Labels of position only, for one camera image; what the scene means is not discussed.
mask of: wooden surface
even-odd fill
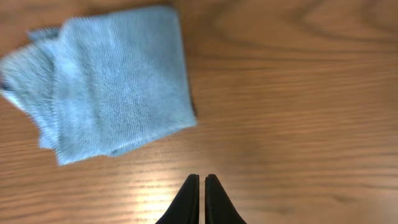
[[[156,1],[2,0],[25,30]],[[248,223],[398,223],[398,1],[174,1],[199,125],[58,167],[0,99],[0,223],[155,223],[191,173]]]

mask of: washcloth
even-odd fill
[[[2,95],[60,165],[119,156],[196,125],[177,12],[151,6],[29,32],[2,58]]]

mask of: brown wood tabletop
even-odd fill
[[[1,0],[25,31],[145,0]],[[0,98],[0,223],[155,223],[188,174],[217,174],[248,223],[398,223],[398,1],[201,0],[181,15],[198,126],[59,167]]]

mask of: blue towel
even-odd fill
[[[34,30],[0,61],[1,93],[60,165],[119,156],[196,125],[178,14],[151,6]]]

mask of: blue cloth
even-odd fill
[[[178,14],[151,6],[29,33],[0,61],[1,93],[60,165],[119,156],[196,125]]]

